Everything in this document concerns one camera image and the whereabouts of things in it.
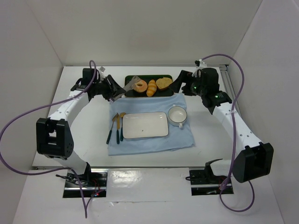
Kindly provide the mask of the brown bread slice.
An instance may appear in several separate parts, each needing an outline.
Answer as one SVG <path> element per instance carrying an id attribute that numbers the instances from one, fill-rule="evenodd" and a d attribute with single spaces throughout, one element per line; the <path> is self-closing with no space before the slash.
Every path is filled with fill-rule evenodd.
<path id="1" fill-rule="evenodd" d="M 168 77 L 159 78 L 156 81 L 156 86 L 159 90 L 165 90 L 172 84 L 172 79 Z"/>

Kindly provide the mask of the glazed bagel bread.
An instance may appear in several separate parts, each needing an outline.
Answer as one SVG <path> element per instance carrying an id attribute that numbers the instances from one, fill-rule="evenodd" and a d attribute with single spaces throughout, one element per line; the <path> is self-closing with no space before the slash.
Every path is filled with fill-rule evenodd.
<path id="1" fill-rule="evenodd" d="M 133 90 L 135 90 L 138 93 L 146 92 L 147 88 L 148 88 L 148 84 L 142 79 L 133 85 Z"/>

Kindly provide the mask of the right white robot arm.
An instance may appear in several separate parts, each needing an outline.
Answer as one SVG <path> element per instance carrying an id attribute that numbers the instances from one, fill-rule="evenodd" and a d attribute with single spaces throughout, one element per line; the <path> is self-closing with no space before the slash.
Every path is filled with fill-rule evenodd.
<path id="1" fill-rule="evenodd" d="M 263 143 L 243 121 L 233 101 L 220 90 L 219 74 L 215 68 L 196 61 L 196 71 L 182 70 L 169 88 L 187 96 L 200 96 L 202 103 L 216 117 L 233 141 L 230 160 L 217 159 L 206 163 L 209 176 L 233 176 L 243 183 L 266 176 L 271 171 L 274 154 L 270 143 Z"/>

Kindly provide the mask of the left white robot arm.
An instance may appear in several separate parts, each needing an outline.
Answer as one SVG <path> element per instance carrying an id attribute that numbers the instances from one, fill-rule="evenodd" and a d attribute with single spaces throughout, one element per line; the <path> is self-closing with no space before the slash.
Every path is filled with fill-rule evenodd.
<path id="1" fill-rule="evenodd" d="M 39 118 L 36 122 L 37 152 L 74 170 L 81 181 L 90 181 L 92 172 L 89 163 L 74 151 L 71 125 L 95 96 L 102 95 L 113 103 L 125 93 L 111 75 L 105 77 L 101 70 L 84 68 L 82 77 L 71 88 L 62 105 L 48 118 Z"/>

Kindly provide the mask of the dark green serving tray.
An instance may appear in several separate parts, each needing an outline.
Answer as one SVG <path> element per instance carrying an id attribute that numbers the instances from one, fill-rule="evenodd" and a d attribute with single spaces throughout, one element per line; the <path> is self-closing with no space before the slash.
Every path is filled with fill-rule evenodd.
<path id="1" fill-rule="evenodd" d="M 157 81 L 160 78 L 170 78 L 171 80 L 173 79 L 171 75 L 137 75 L 140 79 L 144 80 L 146 83 L 149 83 L 150 80 L 155 80 Z M 128 84 L 129 81 L 132 79 L 133 75 L 128 75 L 124 79 L 124 84 Z M 170 97 L 174 94 L 174 92 L 166 88 L 165 90 L 159 90 L 157 89 L 156 93 L 153 95 L 153 97 Z M 146 92 L 143 93 L 138 93 L 135 90 L 129 90 L 126 94 L 125 97 L 127 98 L 144 98 L 147 97 Z"/>

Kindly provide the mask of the golden croissant roll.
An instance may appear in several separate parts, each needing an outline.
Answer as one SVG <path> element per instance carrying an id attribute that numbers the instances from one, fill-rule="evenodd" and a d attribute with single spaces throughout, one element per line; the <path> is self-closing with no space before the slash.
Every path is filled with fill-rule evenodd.
<path id="1" fill-rule="evenodd" d="M 148 88 L 147 88 L 147 91 L 146 91 L 146 95 L 148 97 L 152 97 L 157 91 L 157 85 L 156 85 L 156 82 L 155 80 L 150 80 L 149 83 L 148 83 Z"/>

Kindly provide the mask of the white rectangular plate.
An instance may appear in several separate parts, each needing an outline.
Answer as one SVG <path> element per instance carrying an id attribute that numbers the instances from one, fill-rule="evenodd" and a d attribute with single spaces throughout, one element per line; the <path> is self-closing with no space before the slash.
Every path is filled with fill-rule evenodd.
<path id="1" fill-rule="evenodd" d="M 168 134 L 168 119 L 164 112 L 132 113 L 123 117 L 125 139 L 165 137 Z"/>

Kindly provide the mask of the light blue cloth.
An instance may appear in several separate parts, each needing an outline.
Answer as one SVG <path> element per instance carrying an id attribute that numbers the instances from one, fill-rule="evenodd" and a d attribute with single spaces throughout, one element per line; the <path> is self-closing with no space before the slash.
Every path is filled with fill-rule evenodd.
<path id="1" fill-rule="evenodd" d="M 171 97 L 160 98 L 120 98 L 110 105 L 109 113 L 111 118 L 120 112 L 127 114 L 164 112 L 167 114 L 174 105 L 187 109 L 183 94 L 179 93 Z M 169 124 L 168 134 L 166 136 L 133 139 L 125 138 L 120 144 L 117 144 L 116 137 L 112 136 L 108 144 L 108 155 L 117 156 L 175 151 L 194 145 L 194 137 L 189 121 L 187 120 L 182 128 Z"/>

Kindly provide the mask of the aluminium frame rail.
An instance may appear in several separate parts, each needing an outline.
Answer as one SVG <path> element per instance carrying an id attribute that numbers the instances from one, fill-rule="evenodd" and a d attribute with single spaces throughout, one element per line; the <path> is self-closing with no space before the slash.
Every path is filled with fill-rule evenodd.
<path id="1" fill-rule="evenodd" d="M 232 82 L 231 82 L 231 79 L 229 76 L 228 66 L 221 64 L 219 66 L 219 68 L 220 68 L 221 77 L 222 77 L 222 80 L 224 83 L 225 91 L 230 96 L 230 98 L 232 100 L 234 100 L 235 99 L 235 91 L 234 91 L 234 88 L 233 88 L 233 85 L 232 85 Z"/>

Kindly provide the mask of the white handled soup bowl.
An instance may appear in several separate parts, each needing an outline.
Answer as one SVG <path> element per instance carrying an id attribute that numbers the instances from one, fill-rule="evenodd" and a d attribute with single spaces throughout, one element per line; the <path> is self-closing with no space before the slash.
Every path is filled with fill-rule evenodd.
<path id="1" fill-rule="evenodd" d="M 177 105 L 173 105 L 168 111 L 168 122 L 173 125 L 177 126 L 180 129 L 183 128 L 184 123 L 187 120 L 187 112 L 186 110 Z"/>

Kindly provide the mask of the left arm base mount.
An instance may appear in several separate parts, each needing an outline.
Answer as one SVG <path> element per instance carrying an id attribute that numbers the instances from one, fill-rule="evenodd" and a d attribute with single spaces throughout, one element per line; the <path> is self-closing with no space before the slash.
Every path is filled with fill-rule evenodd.
<path id="1" fill-rule="evenodd" d="M 80 175 L 80 182 L 82 185 L 82 191 L 84 198 L 90 198 L 91 196 L 106 197 L 107 193 L 107 175 L 108 170 L 92 169 L 92 174 L 89 180 L 83 179 Z M 64 180 L 64 192 L 63 198 L 80 198 L 79 183 L 72 172 L 68 172 L 66 175 L 58 175 L 56 177 Z"/>

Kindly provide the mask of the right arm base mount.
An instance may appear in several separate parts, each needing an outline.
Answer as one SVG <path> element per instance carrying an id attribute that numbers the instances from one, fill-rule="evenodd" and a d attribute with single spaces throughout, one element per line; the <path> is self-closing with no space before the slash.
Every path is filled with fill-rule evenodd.
<path id="1" fill-rule="evenodd" d="M 226 176 L 215 176 L 208 168 L 190 169 L 185 178 L 191 185 L 192 196 L 219 195 L 220 185 Z"/>

